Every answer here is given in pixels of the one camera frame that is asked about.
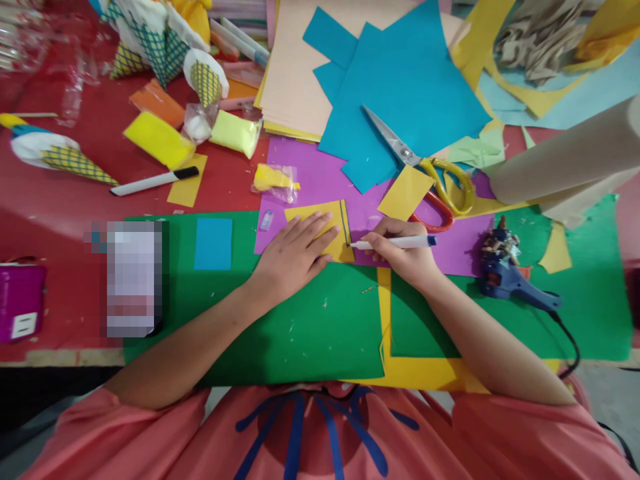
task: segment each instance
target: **pink shirt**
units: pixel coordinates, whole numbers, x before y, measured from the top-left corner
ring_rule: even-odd
[[[105,389],[58,420],[25,479],[636,479],[580,406],[458,398],[453,420],[401,389],[338,382],[208,391],[162,411]]]

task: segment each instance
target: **hand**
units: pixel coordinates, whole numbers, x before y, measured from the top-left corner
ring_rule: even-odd
[[[264,295],[270,308],[290,298],[327,266],[331,255],[322,255],[338,234],[337,225],[316,238],[333,214],[317,211],[305,220],[291,220],[265,249],[248,286]]]
[[[423,290],[427,288],[430,279],[440,274],[431,249],[402,249],[396,247],[385,237],[411,237],[426,234],[427,229],[421,223],[404,222],[386,217],[361,240],[368,241],[373,247],[373,250],[367,250],[365,253],[373,255],[374,261],[386,259],[393,270],[408,284],[417,290]]]

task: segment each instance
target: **scissors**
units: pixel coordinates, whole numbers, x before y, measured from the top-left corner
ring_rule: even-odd
[[[440,232],[450,229],[453,225],[454,214],[464,215],[468,213],[473,206],[473,201],[475,199],[475,186],[471,182],[471,178],[469,178],[462,168],[452,162],[436,158],[420,158],[414,154],[409,146],[400,140],[393,130],[380,120],[374,112],[369,110],[366,105],[363,105],[363,108],[369,116],[372,124],[380,133],[380,136],[382,136],[382,138],[387,142],[387,146],[393,152],[400,165],[420,167],[435,181],[435,190],[437,195],[432,192],[432,190],[429,190],[425,196],[425,200],[432,202],[438,210],[442,212],[445,217],[445,222],[439,227],[428,225],[420,220],[415,213],[411,216],[411,220],[422,223],[427,230],[432,232]],[[445,172],[453,174],[458,178],[458,180],[460,180],[460,184],[463,186],[463,192],[465,194],[462,208],[458,208],[453,204],[450,196],[445,190],[442,180],[440,180],[440,176],[438,176],[438,172],[435,170],[436,167],[442,168]]]

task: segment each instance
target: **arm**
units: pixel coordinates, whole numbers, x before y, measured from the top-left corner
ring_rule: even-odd
[[[122,403],[145,409],[162,409],[188,394],[238,335],[325,268],[331,256],[319,255],[338,228],[314,238],[330,218],[316,212],[290,221],[244,285],[144,352],[105,388]]]
[[[574,404],[536,354],[440,272],[431,249],[402,250],[383,236],[426,234],[419,223],[384,218],[363,240],[375,249],[374,259],[388,260],[424,296],[471,372],[490,392],[548,405]]]

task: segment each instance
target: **person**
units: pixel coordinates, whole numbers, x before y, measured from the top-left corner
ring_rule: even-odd
[[[404,389],[341,382],[234,387],[204,420],[198,380],[252,322],[321,275],[338,228],[295,218],[249,280],[64,412],[25,479],[630,479],[616,444],[546,365],[438,270],[429,248],[364,239],[418,290],[490,395],[453,416]]]

